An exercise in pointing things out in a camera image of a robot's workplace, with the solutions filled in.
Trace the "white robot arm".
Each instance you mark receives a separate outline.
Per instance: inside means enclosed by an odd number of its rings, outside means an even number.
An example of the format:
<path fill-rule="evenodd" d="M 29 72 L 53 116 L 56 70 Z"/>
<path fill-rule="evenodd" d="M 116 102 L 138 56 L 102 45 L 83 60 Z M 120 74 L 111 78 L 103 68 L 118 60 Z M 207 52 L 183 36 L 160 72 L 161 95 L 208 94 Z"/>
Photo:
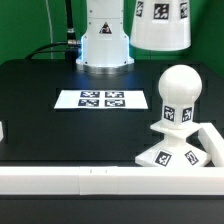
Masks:
<path fill-rule="evenodd" d="M 78 70 L 95 74 L 130 71 L 129 37 L 124 32 L 124 0 L 86 0 L 87 29 L 81 38 Z"/>

